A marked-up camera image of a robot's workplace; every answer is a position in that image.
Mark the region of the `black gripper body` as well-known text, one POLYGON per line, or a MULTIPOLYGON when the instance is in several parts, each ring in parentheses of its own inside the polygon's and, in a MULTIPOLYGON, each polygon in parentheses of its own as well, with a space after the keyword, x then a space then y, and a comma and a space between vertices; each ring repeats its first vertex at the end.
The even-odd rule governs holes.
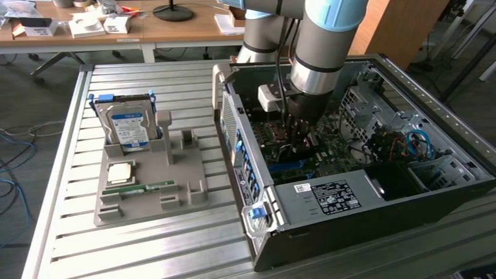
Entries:
POLYGON ((288 113, 303 121, 318 121, 326 111, 332 92, 322 95, 295 94, 288 99, 288 113))

